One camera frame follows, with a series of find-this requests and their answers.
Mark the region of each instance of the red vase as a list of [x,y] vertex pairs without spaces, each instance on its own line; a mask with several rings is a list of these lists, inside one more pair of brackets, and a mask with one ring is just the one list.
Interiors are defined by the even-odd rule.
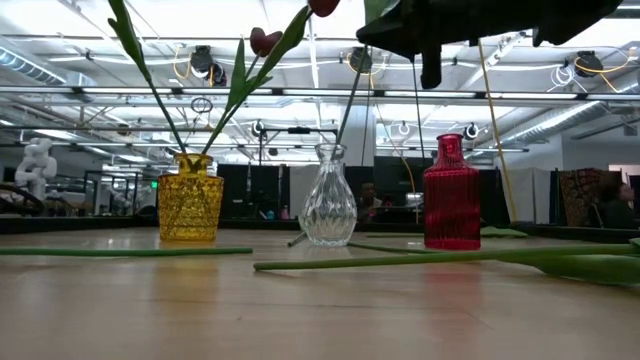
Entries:
[[462,135],[438,137],[436,163],[424,172],[424,244],[480,248],[480,173],[464,161]]

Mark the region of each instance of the wooden table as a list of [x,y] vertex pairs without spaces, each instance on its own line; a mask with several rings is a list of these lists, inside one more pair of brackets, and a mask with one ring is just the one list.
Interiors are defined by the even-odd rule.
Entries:
[[[293,232],[221,231],[253,255],[0,258],[0,359],[639,359],[640,291],[498,262],[255,273],[255,261],[388,256],[292,249]],[[365,241],[363,235],[355,236]],[[419,239],[370,239],[403,246]],[[566,241],[489,240],[485,248]],[[156,229],[0,237],[1,246],[149,248]]]

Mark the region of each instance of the patterned fabric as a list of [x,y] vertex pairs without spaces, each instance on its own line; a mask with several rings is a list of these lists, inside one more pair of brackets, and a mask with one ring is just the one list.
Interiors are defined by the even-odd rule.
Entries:
[[568,226],[585,225],[589,206],[598,195],[598,185],[606,171],[580,169],[560,172],[560,187]]

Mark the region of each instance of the clear glass vase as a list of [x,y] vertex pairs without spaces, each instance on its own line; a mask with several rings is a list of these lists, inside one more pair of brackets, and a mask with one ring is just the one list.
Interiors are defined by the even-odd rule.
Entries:
[[304,203],[300,226],[314,245],[345,246],[356,225],[357,206],[344,178],[342,158],[347,148],[316,145],[318,176]]

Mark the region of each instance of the vase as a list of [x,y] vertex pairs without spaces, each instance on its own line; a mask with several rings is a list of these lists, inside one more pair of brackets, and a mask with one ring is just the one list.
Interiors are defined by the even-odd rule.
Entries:
[[446,250],[480,248],[480,173],[462,154],[462,135],[437,138],[435,164],[424,172],[424,243]]
[[178,174],[158,178],[158,218],[163,242],[215,243],[224,179],[207,175],[213,159],[177,154]]
[[314,245],[345,246],[356,225],[357,206],[344,178],[347,147],[316,145],[320,169],[299,217],[300,227]]

